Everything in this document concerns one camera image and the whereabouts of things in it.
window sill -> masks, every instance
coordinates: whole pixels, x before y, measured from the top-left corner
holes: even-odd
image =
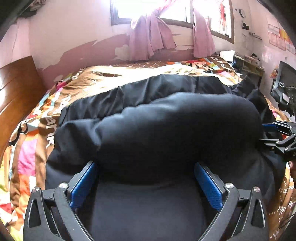
[[[167,18],[161,18],[166,24],[168,25],[175,25],[175,26],[180,26],[180,27],[185,27],[185,28],[193,28],[192,23],[187,23],[183,21],[178,21],[178,20],[173,20],[173,19],[167,19]],[[131,23],[131,18],[119,18],[119,19],[112,19],[111,20],[111,25],[118,25],[118,24],[130,24]],[[223,34],[220,34],[218,32],[215,32],[211,30],[211,34],[213,36],[216,36],[218,38],[224,39],[232,44],[234,44],[234,37],[229,38]]]

window frame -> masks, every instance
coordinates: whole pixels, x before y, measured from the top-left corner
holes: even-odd
[[[230,6],[230,19],[231,19],[231,38],[227,37],[226,35],[223,35],[221,33],[218,33],[216,31],[210,30],[211,34],[213,36],[216,36],[218,38],[227,40],[228,42],[234,44],[234,15],[233,15],[233,7],[232,7],[232,1],[229,1]],[[191,4],[190,9],[190,15],[191,15],[191,21],[193,21],[193,7]],[[118,24],[130,24],[132,19],[131,18],[118,18],[118,10],[113,4],[113,0],[110,0],[110,16],[111,16],[111,25],[118,25]],[[175,25],[185,28],[193,28],[193,23],[188,23],[184,21],[174,20],[174,19],[167,19],[167,18],[161,18],[166,24],[168,25]]]

curtain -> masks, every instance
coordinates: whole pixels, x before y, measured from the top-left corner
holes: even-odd
[[[160,49],[173,49],[176,44],[169,27],[159,16],[178,0],[165,0],[153,12],[133,19],[130,33],[130,60],[148,60]]]
[[[198,3],[199,0],[193,0],[193,56],[203,58],[216,52],[216,48],[205,18],[198,11]]]

black garment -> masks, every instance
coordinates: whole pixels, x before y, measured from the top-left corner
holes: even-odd
[[[62,110],[46,188],[69,181],[93,160],[101,184],[80,217],[95,240],[196,240],[205,229],[194,192],[196,162],[237,188],[260,187],[266,200],[280,185],[285,163],[255,148],[263,136],[261,120],[274,117],[248,79],[227,87],[216,77],[159,75],[126,84]],[[139,191],[129,195],[135,186]],[[190,191],[178,199],[180,190]],[[172,213],[186,218],[172,219]],[[153,232],[152,223],[165,232]]]

patterned bedding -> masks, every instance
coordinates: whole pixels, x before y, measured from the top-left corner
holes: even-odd
[[[231,65],[217,56],[178,63],[151,61],[93,66],[69,74],[20,122],[3,156],[0,168],[0,217],[15,240],[22,240],[25,211],[32,188],[39,186],[44,189],[45,163],[54,146],[53,135],[62,108],[77,99],[159,74],[216,76],[226,85],[241,81]],[[270,208],[271,223],[288,216],[295,204],[294,183],[288,169],[283,184],[285,186],[280,189],[279,198]],[[278,223],[272,226],[271,238],[274,233],[279,234]]]

